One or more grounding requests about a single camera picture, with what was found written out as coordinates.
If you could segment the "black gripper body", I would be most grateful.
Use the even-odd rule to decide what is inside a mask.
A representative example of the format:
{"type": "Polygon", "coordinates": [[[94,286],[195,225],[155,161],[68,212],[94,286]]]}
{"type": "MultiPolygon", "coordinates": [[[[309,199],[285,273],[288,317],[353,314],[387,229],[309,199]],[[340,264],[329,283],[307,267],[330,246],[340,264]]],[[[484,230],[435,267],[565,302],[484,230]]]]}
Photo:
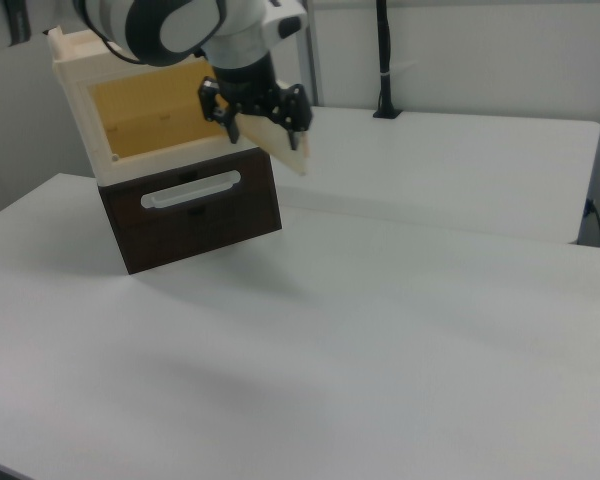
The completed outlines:
{"type": "Polygon", "coordinates": [[[280,88],[276,81],[270,53],[255,63],[240,68],[213,67],[220,95],[230,104],[271,111],[279,103],[280,88]]]}

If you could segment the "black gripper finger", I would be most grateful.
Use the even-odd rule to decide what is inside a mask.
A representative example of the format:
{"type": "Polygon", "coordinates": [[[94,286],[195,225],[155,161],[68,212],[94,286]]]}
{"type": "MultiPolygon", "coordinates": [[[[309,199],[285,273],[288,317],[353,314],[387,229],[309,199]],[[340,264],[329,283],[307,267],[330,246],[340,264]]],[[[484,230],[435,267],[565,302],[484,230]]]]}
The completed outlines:
{"type": "Polygon", "coordinates": [[[297,149],[301,136],[309,130],[313,120],[306,91],[300,84],[278,86],[273,99],[272,121],[286,131],[290,147],[297,149]]]}
{"type": "Polygon", "coordinates": [[[231,143],[237,143],[240,137],[236,123],[237,112],[231,104],[226,107],[221,106],[217,100],[219,95],[218,82],[206,76],[198,89],[198,98],[203,116],[206,121],[221,126],[226,131],[231,143]]]}

